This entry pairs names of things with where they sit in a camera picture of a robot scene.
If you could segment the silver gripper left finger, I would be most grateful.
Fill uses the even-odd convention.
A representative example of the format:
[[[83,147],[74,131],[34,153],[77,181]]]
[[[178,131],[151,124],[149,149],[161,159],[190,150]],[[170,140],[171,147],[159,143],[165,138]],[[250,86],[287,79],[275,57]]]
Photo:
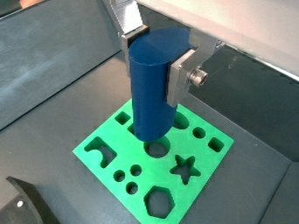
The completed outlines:
[[[130,68],[129,48],[150,28],[143,23],[137,0],[110,0],[110,6],[117,19],[122,50],[126,54],[126,68]]]

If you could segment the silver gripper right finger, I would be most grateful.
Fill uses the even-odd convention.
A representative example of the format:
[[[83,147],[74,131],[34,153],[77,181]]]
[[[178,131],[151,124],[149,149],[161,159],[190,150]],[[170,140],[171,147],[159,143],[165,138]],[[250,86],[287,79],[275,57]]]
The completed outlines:
[[[202,86],[209,73],[202,65],[225,46],[225,42],[198,29],[190,33],[191,49],[170,65],[167,104],[175,108],[189,94],[190,86]]]

